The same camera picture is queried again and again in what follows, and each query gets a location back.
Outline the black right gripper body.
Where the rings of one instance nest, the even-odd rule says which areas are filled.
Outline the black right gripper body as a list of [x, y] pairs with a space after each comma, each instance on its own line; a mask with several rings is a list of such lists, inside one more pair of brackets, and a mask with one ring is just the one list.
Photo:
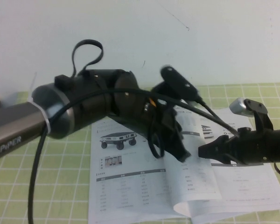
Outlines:
[[270, 129], [265, 128], [262, 131], [249, 131], [239, 137], [229, 138], [227, 141], [227, 164], [270, 163], [266, 148], [270, 132]]

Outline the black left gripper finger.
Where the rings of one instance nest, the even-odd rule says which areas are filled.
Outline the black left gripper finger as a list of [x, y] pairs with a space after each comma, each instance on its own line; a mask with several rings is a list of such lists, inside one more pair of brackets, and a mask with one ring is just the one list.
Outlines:
[[166, 151], [174, 156], [179, 162], [185, 162], [187, 159], [187, 150], [183, 144], [170, 145], [166, 148]]
[[181, 129], [176, 127], [176, 150], [177, 150], [177, 159], [187, 159], [191, 156], [191, 153], [186, 150], [183, 142], [183, 136], [181, 134]]

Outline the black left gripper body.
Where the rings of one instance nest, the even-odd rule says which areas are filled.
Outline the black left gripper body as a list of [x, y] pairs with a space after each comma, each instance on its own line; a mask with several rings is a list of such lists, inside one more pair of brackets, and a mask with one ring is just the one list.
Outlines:
[[146, 102], [143, 111], [150, 149], [182, 149], [182, 128], [172, 103]]

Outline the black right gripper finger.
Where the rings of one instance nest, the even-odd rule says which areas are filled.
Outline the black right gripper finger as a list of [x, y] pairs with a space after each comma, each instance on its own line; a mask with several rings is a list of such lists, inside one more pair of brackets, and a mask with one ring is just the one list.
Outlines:
[[198, 148], [199, 153], [207, 152], [209, 150], [215, 150], [216, 148], [221, 147], [229, 139], [228, 135], [221, 135], [216, 140], [202, 145]]
[[221, 163], [231, 163], [231, 159], [226, 154], [218, 154], [212, 152], [199, 152], [199, 157], [204, 159], [213, 159]]

